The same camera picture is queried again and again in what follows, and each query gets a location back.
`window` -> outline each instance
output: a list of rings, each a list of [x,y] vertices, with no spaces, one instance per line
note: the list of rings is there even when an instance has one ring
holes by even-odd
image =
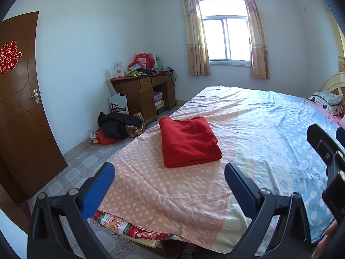
[[[251,41],[244,0],[200,0],[211,63],[251,64]]]

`window sill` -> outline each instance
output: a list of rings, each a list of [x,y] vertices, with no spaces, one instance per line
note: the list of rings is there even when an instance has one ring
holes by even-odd
[[[251,67],[251,63],[249,61],[243,62],[234,62],[234,61],[227,61],[227,60],[210,60],[210,65],[223,65],[223,66],[247,66]]]

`metal bolt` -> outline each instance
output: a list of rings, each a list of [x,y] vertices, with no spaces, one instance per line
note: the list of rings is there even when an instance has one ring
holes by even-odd
[[[45,193],[39,193],[39,194],[38,194],[38,198],[39,198],[40,200],[43,200],[43,199],[45,198],[45,196],[46,196]]]
[[[343,153],[342,152],[340,152],[339,150],[337,151],[337,154],[341,157],[341,158],[343,158],[344,157],[344,155],[343,155]]]
[[[72,188],[71,190],[68,191],[68,194],[70,196],[74,196],[74,195],[78,194],[78,189],[77,188]]]
[[[343,172],[342,170],[339,172],[340,177],[342,178],[342,180],[345,182],[345,172]]]
[[[267,188],[262,188],[260,191],[263,195],[266,195],[266,196],[271,193],[271,191]]]

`polka dot bed sheet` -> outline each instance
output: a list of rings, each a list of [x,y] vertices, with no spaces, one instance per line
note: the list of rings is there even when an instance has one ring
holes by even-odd
[[[335,140],[335,123],[299,97],[223,86],[207,87],[170,117],[195,116],[207,119],[222,159],[165,168],[157,125],[108,160],[116,176],[94,219],[132,238],[184,240],[229,253],[251,221],[224,179],[225,165],[234,161],[260,188],[301,193],[312,241],[320,239],[332,221],[321,196],[326,166],[308,144],[306,131],[317,123]],[[264,252],[275,224],[276,219],[258,253]]]

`beige curtain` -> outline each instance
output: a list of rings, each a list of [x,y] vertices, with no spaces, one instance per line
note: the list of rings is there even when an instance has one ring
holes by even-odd
[[[345,37],[337,21],[334,19],[332,13],[326,5],[325,8],[328,18],[332,25],[335,41],[337,43],[339,72],[343,72],[345,71]]]
[[[189,74],[211,75],[200,0],[182,0],[187,27]]]
[[[251,76],[260,79],[270,79],[268,50],[261,15],[256,0],[244,0],[248,12],[248,23],[251,32]]]

